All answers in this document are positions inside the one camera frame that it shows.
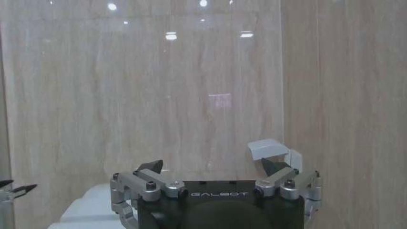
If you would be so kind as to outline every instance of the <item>metal bracket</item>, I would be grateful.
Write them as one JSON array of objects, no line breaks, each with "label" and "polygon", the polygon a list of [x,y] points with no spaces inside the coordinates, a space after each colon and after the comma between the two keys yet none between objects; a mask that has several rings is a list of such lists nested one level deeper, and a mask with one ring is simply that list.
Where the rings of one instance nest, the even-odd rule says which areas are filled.
[{"label": "metal bracket", "polygon": [[280,186],[280,196],[295,200],[304,198],[304,222],[310,222],[322,206],[322,178],[318,171],[304,172]]},{"label": "metal bracket", "polygon": [[162,198],[162,191],[170,198],[182,198],[188,194],[184,182],[170,181],[150,169],[116,173],[110,181],[110,191],[112,210],[120,215],[120,222],[128,229],[139,228],[132,210],[138,208],[139,198],[154,202]]},{"label": "metal bracket", "polygon": [[286,182],[286,180],[291,179],[295,175],[296,170],[286,167],[264,180],[256,180],[255,192],[258,197],[272,197],[275,189],[280,186],[282,182]]}]

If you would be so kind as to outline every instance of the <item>bolt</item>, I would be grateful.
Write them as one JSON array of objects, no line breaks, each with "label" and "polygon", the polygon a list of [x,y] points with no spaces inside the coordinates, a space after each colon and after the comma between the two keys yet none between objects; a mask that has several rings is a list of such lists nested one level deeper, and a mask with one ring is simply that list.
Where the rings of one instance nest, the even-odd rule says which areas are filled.
[{"label": "bolt", "polygon": [[158,187],[158,185],[156,185],[156,183],[154,181],[147,182],[147,184],[146,184],[146,189],[147,190],[150,190],[150,191],[155,190],[156,187]]},{"label": "bolt", "polygon": [[114,174],[114,180],[118,180],[118,177],[119,177],[119,173],[115,173]]},{"label": "bolt", "polygon": [[178,185],[179,185],[179,182],[178,182],[178,181],[175,181],[175,182],[172,182],[172,183],[170,184],[171,187],[176,187]]},{"label": "bolt", "polygon": [[268,186],[270,182],[267,180],[262,180],[259,181],[259,185]]},{"label": "bolt", "polygon": [[295,188],[295,181],[294,180],[287,180],[286,183],[284,183],[284,186],[287,188]]}]

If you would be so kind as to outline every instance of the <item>white object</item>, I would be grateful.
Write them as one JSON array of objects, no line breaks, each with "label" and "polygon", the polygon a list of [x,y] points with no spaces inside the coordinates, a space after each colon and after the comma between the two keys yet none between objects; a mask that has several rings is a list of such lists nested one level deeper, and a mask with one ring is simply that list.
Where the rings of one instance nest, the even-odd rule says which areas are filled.
[{"label": "white object", "polygon": [[288,149],[282,143],[274,139],[264,139],[247,144],[254,160],[262,158],[284,155],[284,162],[292,167],[303,171],[303,157],[300,153]]},{"label": "white object", "polygon": [[91,188],[83,197],[75,200],[58,223],[48,229],[123,229],[119,215],[112,212],[110,185]]}]

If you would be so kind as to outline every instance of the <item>marble wall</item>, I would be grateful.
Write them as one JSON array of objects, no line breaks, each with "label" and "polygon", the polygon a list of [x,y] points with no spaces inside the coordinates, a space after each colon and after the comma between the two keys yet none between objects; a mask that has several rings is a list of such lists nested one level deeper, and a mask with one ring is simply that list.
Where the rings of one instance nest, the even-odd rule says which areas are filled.
[{"label": "marble wall", "polygon": [[407,1],[286,0],[284,140],[324,176],[316,229],[407,228]]},{"label": "marble wall", "polygon": [[283,141],[279,0],[0,0],[12,176],[46,228],[114,172],[263,176],[247,142]]}]

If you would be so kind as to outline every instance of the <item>robotic hand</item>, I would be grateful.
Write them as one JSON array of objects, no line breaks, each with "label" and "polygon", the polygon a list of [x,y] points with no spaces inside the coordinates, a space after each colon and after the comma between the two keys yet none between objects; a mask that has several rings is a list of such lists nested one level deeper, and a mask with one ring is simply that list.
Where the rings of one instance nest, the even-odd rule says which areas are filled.
[{"label": "robotic hand", "polygon": [[163,161],[112,176],[111,207],[127,229],[303,229],[322,204],[318,171],[262,159],[262,180],[179,181]]}]

